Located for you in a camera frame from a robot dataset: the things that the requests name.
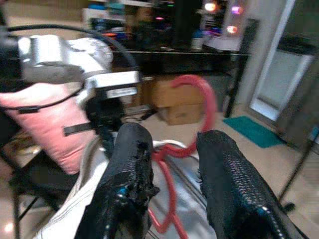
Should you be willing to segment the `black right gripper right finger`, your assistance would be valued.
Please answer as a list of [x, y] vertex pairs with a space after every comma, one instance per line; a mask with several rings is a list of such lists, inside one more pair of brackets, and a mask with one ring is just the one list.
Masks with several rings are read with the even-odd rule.
[[226, 133], [198, 133], [200, 189], [219, 239], [305, 239], [277, 197]]

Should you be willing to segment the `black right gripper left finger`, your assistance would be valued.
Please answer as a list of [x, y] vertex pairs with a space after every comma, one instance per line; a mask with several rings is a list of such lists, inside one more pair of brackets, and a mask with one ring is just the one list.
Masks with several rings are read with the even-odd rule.
[[91, 203], [76, 231], [78, 239], [143, 239], [152, 223], [150, 200], [160, 189], [153, 184], [153, 140], [135, 122], [122, 125], [114, 151]]

